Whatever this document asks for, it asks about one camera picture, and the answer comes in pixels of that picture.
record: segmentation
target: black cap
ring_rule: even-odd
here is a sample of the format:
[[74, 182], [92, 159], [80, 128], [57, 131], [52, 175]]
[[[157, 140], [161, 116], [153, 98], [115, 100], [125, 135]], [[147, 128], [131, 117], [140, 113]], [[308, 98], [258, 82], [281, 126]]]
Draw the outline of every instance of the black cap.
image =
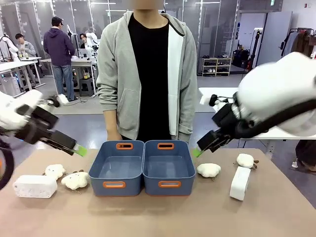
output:
[[51, 24], [52, 26], [55, 26], [55, 25], [59, 25], [59, 23], [62, 24], [63, 26], [63, 19], [57, 17], [57, 16], [54, 16], [52, 19], [51, 19]]

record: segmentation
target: white plush toy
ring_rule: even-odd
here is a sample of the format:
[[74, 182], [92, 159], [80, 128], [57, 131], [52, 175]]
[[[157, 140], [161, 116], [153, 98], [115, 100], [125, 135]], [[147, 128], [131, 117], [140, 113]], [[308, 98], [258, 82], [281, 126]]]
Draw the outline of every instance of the white plush toy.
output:
[[76, 190], [78, 188], [84, 188], [88, 184], [89, 175], [87, 172], [76, 172], [67, 175], [61, 180], [61, 184], [65, 185], [67, 188]]
[[200, 164], [197, 167], [197, 172], [205, 178], [215, 178], [220, 171], [221, 167], [213, 163]]
[[254, 164], [254, 158], [248, 154], [239, 154], [236, 161], [238, 165], [249, 169], [251, 169]]
[[49, 165], [45, 170], [45, 175], [53, 177], [54, 179], [59, 179], [65, 173], [65, 169], [61, 164]]

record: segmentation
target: purple jacket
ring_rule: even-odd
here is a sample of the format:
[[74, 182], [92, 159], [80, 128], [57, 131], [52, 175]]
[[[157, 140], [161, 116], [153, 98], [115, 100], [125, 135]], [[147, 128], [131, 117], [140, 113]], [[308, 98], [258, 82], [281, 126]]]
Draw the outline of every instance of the purple jacket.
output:
[[55, 66], [71, 64], [71, 56], [75, 54], [75, 48], [70, 38], [57, 28], [50, 28], [44, 35], [44, 50], [51, 57]]

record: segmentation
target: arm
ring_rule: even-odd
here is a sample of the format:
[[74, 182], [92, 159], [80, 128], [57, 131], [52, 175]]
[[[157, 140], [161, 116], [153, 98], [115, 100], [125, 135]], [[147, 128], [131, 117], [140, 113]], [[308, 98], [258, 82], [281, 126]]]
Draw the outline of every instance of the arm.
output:
[[25, 48], [25, 52], [27, 52], [31, 55], [35, 55], [36, 52], [35, 52], [34, 46], [30, 42], [29, 42], [29, 46], [30, 46], [30, 48]]
[[47, 43], [46, 43], [46, 34], [44, 35], [43, 48], [44, 48], [44, 51], [49, 54], [48, 48], [47, 48]]
[[197, 48], [193, 35], [187, 27], [187, 42], [180, 84], [179, 140], [188, 142], [192, 134], [197, 91]]
[[71, 43], [71, 40], [70, 38], [68, 37], [68, 35], [64, 34], [65, 36], [65, 44], [66, 44], [66, 47], [67, 49], [69, 50], [69, 53], [71, 56], [74, 56], [75, 54], [75, 48], [73, 46], [73, 44]]
[[103, 107], [108, 140], [121, 140], [117, 128], [118, 106], [118, 67], [115, 63], [113, 35], [105, 28], [98, 53], [99, 76], [97, 79], [98, 95]]

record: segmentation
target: brown coat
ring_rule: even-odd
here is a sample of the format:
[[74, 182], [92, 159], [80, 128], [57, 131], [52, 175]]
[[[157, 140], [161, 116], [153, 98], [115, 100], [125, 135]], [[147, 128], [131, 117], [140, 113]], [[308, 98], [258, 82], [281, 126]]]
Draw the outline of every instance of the brown coat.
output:
[[292, 52], [300, 52], [310, 57], [313, 52], [313, 46], [309, 46], [309, 33], [299, 33], [292, 46]]

